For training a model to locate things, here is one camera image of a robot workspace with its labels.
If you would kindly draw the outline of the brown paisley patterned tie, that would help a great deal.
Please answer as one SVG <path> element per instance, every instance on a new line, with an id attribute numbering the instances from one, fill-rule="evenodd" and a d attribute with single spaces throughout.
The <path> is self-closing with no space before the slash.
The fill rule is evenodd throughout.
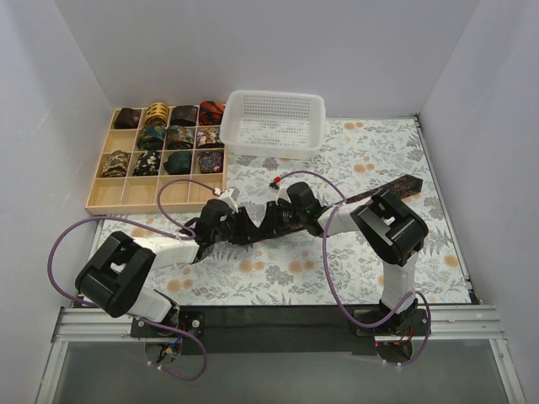
<path id="1" fill-rule="evenodd" d="M 411 175 L 404 175 L 389 183 L 385 183 L 380 187 L 370 189 L 361 194 L 345 199 L 346 204 L 360 202 L 363 199 L 368 199 L 381 190 L 387 190 L 397 196 L 399 199 L 407 198 L 408 196 L 416 195 L 422 190 L 423 180 Z M 324 211 L 328 209 L 328 204 L 323 203 L 319 196 L 315 196 L 319 201 Z"/>

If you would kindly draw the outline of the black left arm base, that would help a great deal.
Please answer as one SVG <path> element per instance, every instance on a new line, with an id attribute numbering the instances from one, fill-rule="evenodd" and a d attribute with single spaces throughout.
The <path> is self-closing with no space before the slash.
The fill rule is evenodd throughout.
<path id="1" fill-rule="evenodd" d="M 159 365 L 174 364 L 182 355 L 202 353 L 200 345 L 193 338 L 202 342 L 205 319 L 205 313 L 196 310 L 173 311 L 159 326 L 134 319 L 130 337 L 144 342 L 148 361 Z"/>

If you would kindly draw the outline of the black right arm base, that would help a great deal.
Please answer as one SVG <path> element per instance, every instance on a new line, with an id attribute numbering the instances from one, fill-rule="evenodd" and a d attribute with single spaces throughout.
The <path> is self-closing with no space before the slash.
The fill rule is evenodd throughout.
<path id="1" fill-rule="evenodd" d="M 348 322 L 356 337 L 369 338 L 375 355 L 392 364 L 404 364 L 414 357 L 414 337 L 430 334 L 430 322 L 424 309 L 411 309 L 394 314 L 378 327 L 359 327 Z"/>

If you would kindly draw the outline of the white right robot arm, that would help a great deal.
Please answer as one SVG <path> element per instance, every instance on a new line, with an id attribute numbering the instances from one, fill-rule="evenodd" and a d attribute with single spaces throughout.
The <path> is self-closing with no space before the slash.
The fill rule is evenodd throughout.
<path id="1" fill-rule="evenodd" d="M 283 200 L 299 212 L 302 226 L 311 235 L 322 238 L 328 287 L 350 323 L 364 329 L 383 327 L 395 335 L 404 332 L 417 309 L 415 266 L 429 233 L 424 220 L 389 189 L 380 189 L 353 204 L 342 202 L 322 207 L 305 182 L 294 183 L 283 191 L 280 179 L 275 178 L 269 186 L 278 200 L 286 194 Z M 360 232 L 382 261 L 384 289 L 376 312 L 380 318 L 373 323 L 361 322 L 346 310 L 331 278 L 328 239 L 346 232 Z"/>

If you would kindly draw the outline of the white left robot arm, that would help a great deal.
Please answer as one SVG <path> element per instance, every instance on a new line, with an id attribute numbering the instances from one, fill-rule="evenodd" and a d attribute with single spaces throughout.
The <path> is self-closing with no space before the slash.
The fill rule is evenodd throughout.
<path id="1" fill-rule="evenodd" d="M 175 236 L 135 239 L 122 231 L 112 233 L 79 273 L 75 285 L 113 318 L 144 317 L 158 335 L 168 337 L 178 330 L 179 307 L 144 285 L 151 269 L 198 263 L 217 243 L 251 244 L 262 234 L 244 208 L 234 211 L 226 202 L 212 199 Z"/>

